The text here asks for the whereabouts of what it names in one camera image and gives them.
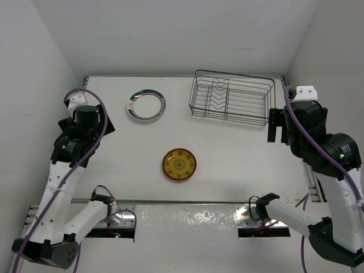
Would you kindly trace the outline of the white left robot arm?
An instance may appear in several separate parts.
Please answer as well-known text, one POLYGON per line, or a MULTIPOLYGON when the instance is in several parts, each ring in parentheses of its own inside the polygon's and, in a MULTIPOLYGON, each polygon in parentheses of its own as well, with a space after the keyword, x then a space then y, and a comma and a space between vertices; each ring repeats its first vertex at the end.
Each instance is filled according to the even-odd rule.
POLYGON ((114 198, 93 193, 86 207, 66 221, 89 159, 102 138, 115 130, 103 102, 89 104, 86 93, 86 89, 76 89, 64 98, 70 116, 59 121, 61 135, 54 142, 48 181, 36 215, 25 235, 13 242, 13 272, 18 272, 21 259, 64 270, 76 265, 81 241, 111 213, 114 198))

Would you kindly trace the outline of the white plate dark red rim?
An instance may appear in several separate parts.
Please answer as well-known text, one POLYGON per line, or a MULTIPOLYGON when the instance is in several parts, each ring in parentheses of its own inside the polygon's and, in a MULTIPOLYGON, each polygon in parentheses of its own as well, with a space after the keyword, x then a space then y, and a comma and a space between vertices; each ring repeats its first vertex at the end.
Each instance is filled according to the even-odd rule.
POLYGON ((159 120, 167 106, 165 96, 153 89, 135 92, 126 104, 126 113, 139 123, 153 123, 159 120))

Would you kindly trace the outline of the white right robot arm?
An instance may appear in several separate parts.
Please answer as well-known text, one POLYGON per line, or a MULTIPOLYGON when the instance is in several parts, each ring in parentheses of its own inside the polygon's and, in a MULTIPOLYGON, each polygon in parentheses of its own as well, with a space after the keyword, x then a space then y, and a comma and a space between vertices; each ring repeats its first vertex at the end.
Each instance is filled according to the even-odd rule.
POLYGON ((250 201, 248 211, 256 224, 269 220, 285 223, 308 239, 323 259, 357 272, 363 265, 363 192, 361 156, 355 140, 343 133, 326 130, 327 108, 320 105, 312 86, 287 86, 285 107, 269 113, 269 142, 282 128, 282 143, 294 156, 311 167, 324 190, 330 216, 319 217, 283 204, 269 193, 250 201))

